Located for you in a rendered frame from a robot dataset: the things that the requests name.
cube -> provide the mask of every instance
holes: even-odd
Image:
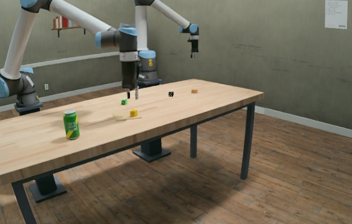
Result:
[[[137,110],[131,110],[131,117],[137,116]]]

white wall trim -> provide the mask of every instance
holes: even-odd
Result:
[[[110,57],[110,56],[117,56],[117,55],[119,55],[119,52],[108,52],[108,53],[102,53],[102,54],[84,55],[84,56],[79,56],[79,57],[62,58],[62,59],[51,60],[51,61],[47,61],[47,62],[38,62],[38,63],[32,63],[32,64],[28,64],[28,65],[21,65],[21,68],[37,68],[37,67],[43,67],[43,66],[48,66],[48,65],[56,65],[56,64],[60,64],[60,63],[77,62],[80,60],[88,60],[88,59]]]
[[[342,128],[336,125],[327,124],[327,123],[315,121],[312,119],[296,116],[293,114],[288,114],[288,113],[284,113],[284,112],[280,112],[272,109],[263,108],[260,106],[255,106],[255,112],[352,138],[352,130],[347,128]]]
[[[39,100],[41,102],[52,101],[52,100],[57,100],[57,99],[61,99],[61,98],[66,98],[66,97],[69,97],[69,96],[75,96],[75,95],[80,95],[80,94],[84,94],[84,93],[90,93],[90,92],[93,92],[93,91],[99,91],[99,90],[105,90],[105,89],[108,89],[108,88],[114,88],[114,87],[118,87],[118,86],[121,86],[121,85],[122,85],[122,82],[109,83],[109,84],[105,84],[105,85],[84,88],[84,89],[81,89],[81,90],[74,90],[74,91],[68,91],[68,92],[65,92],[65,93],[59,93],[59,94],[54,94],[54,95],[50,95],[50,96],[44,96],[44,97],[40,97]],[[0,106],[0,112],[13,110],[13,109],[14,109],[14,104]]]

wooden floor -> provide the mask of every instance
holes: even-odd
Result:
[[[97,91],[44,109],[119,93]],[[0,113],[0,120],[18,116]],[[162,140],[172,154],[146,163],[131,150],[55,174],[67,194],[35,203],[38,223],[352,223],[352,139],[256,114],[251,164],[239,179],[244,110]],[[23,223],[11,185],[0,186],[0,223]]]

table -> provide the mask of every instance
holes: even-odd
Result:
[[[198,94],[191,93],[198,89]],[[248,176],[254,106],[264,94],[203,80],[185,80],[143,88],[139,99],[126,93],[86,100],[0,121],[0,185],[12,184],[26,223],[36,223],[23,183],[132,147],[151,144],[190,128],[191,157],[197,156],[197,125],[247,107],[241,178]],[[65,138],[63,112],[75,109],[80,137]],[[137,109],[141,119],[115,121],[112,112]]]

gray wall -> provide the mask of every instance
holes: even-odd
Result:
[[[348,29],[326,29],[324,0],[162,0],[200,25],[187,34],[149,9],[149,47],[165,82],[199,78],[263,91],[258,106],[352,129],[352,1]]]
[[[133,1],[125,0],[66,0],[105,23],[118,28],[119,23],[134,22]],[[0,0],[0,68],[3,68],[14,26],[21,9],[19,0]],[[23,65],[61,58],[101,54],[118,49],[100,50],[95,47],[95,37],[83,29],[52,31],[57,14],[41,10],[32,30],[24,55]],[[118,82],[121,63],[118,56],[69,62],[34,69],[39,96],[53,95],[90,86]],[[15,96],[0,99],[0,106],[15,102]]]

